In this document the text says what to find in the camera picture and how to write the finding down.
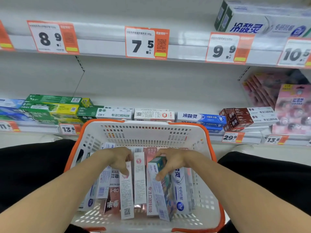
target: price label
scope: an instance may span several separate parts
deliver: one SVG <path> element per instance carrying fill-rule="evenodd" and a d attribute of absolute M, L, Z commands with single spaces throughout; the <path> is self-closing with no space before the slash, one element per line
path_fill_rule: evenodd
<path fill-rule="evenodd" d="M 167 59 L 169 29 L 125 26 L 125 54 L 127 57 Z"/>
<path fill-rule="evenodd" d="M 212 32 L 206 53 L 207 62 L 245 64 L 254 40 L 252 34 Z"/>
<path fill-rule="evenodd" d="M 228 143 L 236 143 L 236 142 L 242 142 L 244 137 L 243 132 L 225 132 L 222 142 L 228 142 Z"/>
<path fill-rule="evenodd" d="M 39 52 L 79 54 L 76 32 L 72 23 L 27 21 Z"/>
<path fill-rule="evenodd" d="M 19 132 L 18 125 L 13 121 L 0 121 L 0 131 L 2 132 Z"/>
<path fill-rule="evenodd" d="M 60 128 L 63 134 L 76 135 L 80 134 L 81 125 L 79 124 L 60 124 Z"/>
<path fill-rule="evenodd" d="M 287 141 L 289 136 L 282 136 L 282 135 L 269 135 L 266 140 L 265 144 L 271 145 L 284 145 Z"/>
<path fill-rule="evenodd" d="M 279 66 L 311 67 L 311 39 L 289 38 L 279 58 Z"/>
<path fill-rule="evenodd" d="M 0 20 L 0 50 L 9 50 L 9 51 L 15 50 L 1 20 Z"/>

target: person's right arm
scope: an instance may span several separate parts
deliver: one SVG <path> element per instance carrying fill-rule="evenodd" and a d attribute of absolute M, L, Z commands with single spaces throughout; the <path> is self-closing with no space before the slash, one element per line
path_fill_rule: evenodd
<path fill-rule="evenodd" d="M 157 180 L 181 167 L 192 168 L 223 205 L 239 233 L 310 232 L 311 216 L 265 188 L 196 151 L 160 149 L 167 164 Z"/>

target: hand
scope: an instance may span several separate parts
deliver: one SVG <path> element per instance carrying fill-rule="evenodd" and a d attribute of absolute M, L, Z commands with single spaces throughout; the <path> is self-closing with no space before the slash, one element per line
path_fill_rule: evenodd
<path fill-rule="evenodd" d="M 108 156 L 108 165 L 111 168 L 119 170 L 123 175 L 129 175 L 129 171 L 126 168 L 126 161 L 132 161 L 133 155 L 132 152 L 126 147 L 116 147 L 113 149 L 102 149 L 97 152 L 107 152 L 107 154 L 103 154 Z"/>
<path fill-rule="evenodd" d="M 165 167 L 157 174 L 156 180 L 161 181 L 166 174 L 173 172 L 175 169 L 181 167 L 189 167 L 188 165 L 188 157 L 190 156 L 189 150 L 183 149 L 174 149 L 174 148 L 166 148 L 166 149 L 159 149 L 156 156 L 161 156 L 165 154 L 167 163 Z"/>

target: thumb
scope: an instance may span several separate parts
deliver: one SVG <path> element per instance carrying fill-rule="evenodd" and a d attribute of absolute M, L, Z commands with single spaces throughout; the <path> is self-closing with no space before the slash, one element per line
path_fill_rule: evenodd
<path fill-rule="evenodd" d="M 157 174 L 155 179 L 157 181 L 161 181 L 170 171 L 172 171 L 172 169 L 166 164 L 165 167 Z"/>
<path fill-rule="evenodd" d="M 128 169 L 126 168 L 126 163 L 124 163 L 124 165 L 122 165 L 122 167 L 119 169 L 119 171 L 125 175 L 125 176 L 128 176 L 130 173 L 128 171 Z"/>

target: black pants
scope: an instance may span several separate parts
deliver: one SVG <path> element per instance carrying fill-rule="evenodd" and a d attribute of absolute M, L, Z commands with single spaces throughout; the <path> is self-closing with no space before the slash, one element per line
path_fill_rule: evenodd
<path fill-rule="evenodd" d="M 65 139 L 0 149 L 0 212 L 61 175 L 74 144 Z M 226 154 L 218 163 L 311 215 L 310 166 L 239 152 Z M 71 224 L 66 230 L 80 232 L 87 231 Z M 220 232 L 237 231 L 228 222 Z"/>

